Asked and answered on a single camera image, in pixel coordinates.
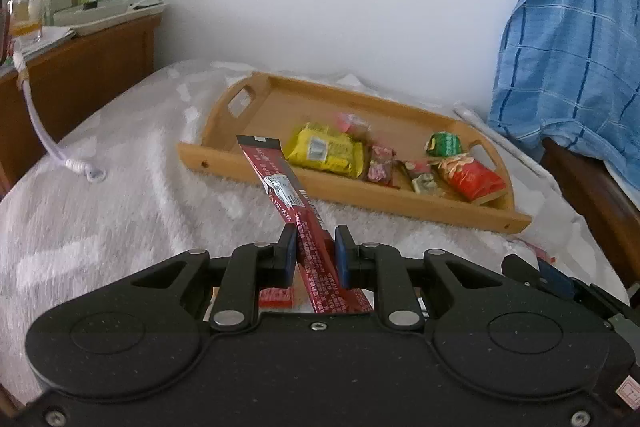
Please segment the red orange peanut packet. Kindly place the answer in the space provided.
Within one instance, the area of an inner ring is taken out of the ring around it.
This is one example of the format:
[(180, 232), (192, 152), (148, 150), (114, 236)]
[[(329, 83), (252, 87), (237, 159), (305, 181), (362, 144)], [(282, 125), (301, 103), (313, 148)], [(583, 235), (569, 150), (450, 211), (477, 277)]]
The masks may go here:
[(484, 205), (506, 193), (506, 182), (469, 154), (446, 157), (437, 165), (439, 176), (474, 205)]

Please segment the dark wooden chair frame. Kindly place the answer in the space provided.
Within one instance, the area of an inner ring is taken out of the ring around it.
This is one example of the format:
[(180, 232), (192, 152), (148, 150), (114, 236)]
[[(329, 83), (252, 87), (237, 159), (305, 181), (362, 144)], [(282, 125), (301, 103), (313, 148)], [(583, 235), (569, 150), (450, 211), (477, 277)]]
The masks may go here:
[(594, 239), (626, 287), (639, 282), (639, 210), (599, 159), (542, 141), (541, 166), (558, 182), (570, 205), (585, 218)]

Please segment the glass jar amber liquid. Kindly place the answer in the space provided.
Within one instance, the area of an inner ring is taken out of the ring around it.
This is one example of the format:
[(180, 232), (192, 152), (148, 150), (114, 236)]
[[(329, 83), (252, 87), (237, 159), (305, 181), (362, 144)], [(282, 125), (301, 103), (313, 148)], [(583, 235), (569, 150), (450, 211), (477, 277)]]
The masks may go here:
[(10, 35), (24, 46), (38, 42), (42, 37), (42, 0), (11, 0)]

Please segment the green wasabi peas packet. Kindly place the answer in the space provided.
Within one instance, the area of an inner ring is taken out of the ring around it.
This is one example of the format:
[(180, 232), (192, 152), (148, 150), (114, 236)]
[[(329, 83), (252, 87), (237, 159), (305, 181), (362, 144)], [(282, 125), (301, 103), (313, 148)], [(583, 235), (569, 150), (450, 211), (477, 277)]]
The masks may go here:
[(425, 154), (431, 157), (452, 157), (463, 153), (460, 138), (451, 132), (441, 131), (432, 134), (425, 143)]

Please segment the wooden serving tray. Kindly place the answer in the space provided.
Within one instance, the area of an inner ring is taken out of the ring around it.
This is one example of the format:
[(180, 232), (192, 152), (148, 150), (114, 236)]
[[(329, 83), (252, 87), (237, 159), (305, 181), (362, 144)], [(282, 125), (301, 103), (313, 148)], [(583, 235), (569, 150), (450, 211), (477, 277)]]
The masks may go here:
[(516, 234), (506, 165), (477, 130), (450, 117), (326, 84), (252, 72), (209, 113), (198, 144), (179, 143), (186, 167), (247, 183), (267, 173), (240, 144), (273, 144), (312, 198), (404, 217)]

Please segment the yellow snack packet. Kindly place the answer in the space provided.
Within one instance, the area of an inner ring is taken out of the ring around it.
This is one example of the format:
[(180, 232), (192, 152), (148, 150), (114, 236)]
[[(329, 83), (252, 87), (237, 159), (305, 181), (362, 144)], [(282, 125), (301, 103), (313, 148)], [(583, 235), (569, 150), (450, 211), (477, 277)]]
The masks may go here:
[(293, 166), (359, 179), (364, 170), (364, 146), (345, 133), (306, 122), (285, 147), (285, 159)]

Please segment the white grey fuzzy blanket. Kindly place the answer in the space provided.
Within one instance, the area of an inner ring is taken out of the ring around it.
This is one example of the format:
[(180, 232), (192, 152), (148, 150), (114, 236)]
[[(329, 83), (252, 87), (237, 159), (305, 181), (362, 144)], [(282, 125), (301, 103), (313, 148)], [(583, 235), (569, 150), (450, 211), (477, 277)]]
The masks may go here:
[[(198, 141), (214, 103), (250, 66), (190, 60), (167, 66), (100, 109), (62, 144), (103, 169), (97, 184), (41, 159), (1, 203), (1, 381), (22, 402), (39, 387), (24, 338), (36, 317), (191, 248), (215, 257), (272, 241), (282, 221), (261, 188), (182, 165), (179, 142)], [(417, 258), (446, 249), (491, 270), (516, 254), (543, 251), (565, 274), (618, 299), (626, 288), (584, 218), (540, 169), (503, 155), (518, 210), (532, 223), (513, 237), (317, 202), (329, 228), (347, 225), (360, 242), (382, 242)]]

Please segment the long red stick packet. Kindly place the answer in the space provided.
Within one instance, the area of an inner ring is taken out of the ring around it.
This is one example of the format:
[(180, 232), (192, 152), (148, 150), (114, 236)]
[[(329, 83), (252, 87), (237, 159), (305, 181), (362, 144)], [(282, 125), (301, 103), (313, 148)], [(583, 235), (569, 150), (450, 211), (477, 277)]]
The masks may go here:
[(288, 165), (280, 141), (251, 135), (239, 135), (236, 141), (274, 208), (285, 223), (296, 226), (297, 263), (314, 312), (370, 312), (372, 307), (362, 291), (341, 285), (333, 239)]

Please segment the small dark red candy packet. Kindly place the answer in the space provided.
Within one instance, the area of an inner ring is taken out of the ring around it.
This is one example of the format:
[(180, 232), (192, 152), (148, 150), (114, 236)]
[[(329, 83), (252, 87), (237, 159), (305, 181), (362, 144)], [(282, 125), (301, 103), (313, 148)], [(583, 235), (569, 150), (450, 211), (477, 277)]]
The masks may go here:
[(393, 182), (395, 151), (383, 145), (373, 144), (370, 147), (370, 162), (367, 180), (371, 183), (390, 186)]

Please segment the wooden side cabinet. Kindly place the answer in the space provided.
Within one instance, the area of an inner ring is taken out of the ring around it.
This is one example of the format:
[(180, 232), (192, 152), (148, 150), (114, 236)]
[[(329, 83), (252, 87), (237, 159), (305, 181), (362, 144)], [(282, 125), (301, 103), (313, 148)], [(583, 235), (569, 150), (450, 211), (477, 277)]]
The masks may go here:
[[(160, 15), (76, 37), (27, 62), (32, 98), (56, 141), (154, 72)], [(17, 73), (1, 76), (1, 194), (46, 153), (30, 123)]]

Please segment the red cake bar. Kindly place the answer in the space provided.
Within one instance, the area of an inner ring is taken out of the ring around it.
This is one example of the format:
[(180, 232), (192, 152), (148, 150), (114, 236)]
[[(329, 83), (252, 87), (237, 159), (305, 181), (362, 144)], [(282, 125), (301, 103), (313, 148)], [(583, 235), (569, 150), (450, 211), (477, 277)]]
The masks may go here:
[(294, 295), (291, 288), (265, 288), (259, 293), (259, 306), (266, 309), (291, 309)]

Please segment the red beige nescafe sachet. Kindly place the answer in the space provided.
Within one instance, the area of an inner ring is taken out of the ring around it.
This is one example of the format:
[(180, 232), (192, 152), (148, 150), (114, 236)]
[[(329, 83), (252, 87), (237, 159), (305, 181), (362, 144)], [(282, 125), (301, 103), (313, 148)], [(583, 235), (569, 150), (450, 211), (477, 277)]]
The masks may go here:
[(425, 160), (404, 160), (399, 163), (408, 176), (416, 194), (442, 197), (444, 191), (437, 183), (431, 164)]

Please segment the pink white small packet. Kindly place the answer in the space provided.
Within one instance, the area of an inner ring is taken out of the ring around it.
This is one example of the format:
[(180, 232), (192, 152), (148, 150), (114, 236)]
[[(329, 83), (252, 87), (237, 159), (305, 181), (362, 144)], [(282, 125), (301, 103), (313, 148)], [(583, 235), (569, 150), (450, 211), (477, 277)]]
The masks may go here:
[(339, 113), (337, 115), (337, 128), (357, 142), (368, 143), (372, 139), (370, 124), (356, 114)]

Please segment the blue plaid cloth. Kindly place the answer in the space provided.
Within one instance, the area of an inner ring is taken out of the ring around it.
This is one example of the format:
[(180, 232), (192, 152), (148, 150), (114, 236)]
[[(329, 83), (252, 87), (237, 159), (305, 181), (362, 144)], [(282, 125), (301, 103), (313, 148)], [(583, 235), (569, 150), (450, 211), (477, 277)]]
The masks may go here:
[(639, 184), (639, 0), (518, 0), (503, 31), (489, 127), (608, 162)]

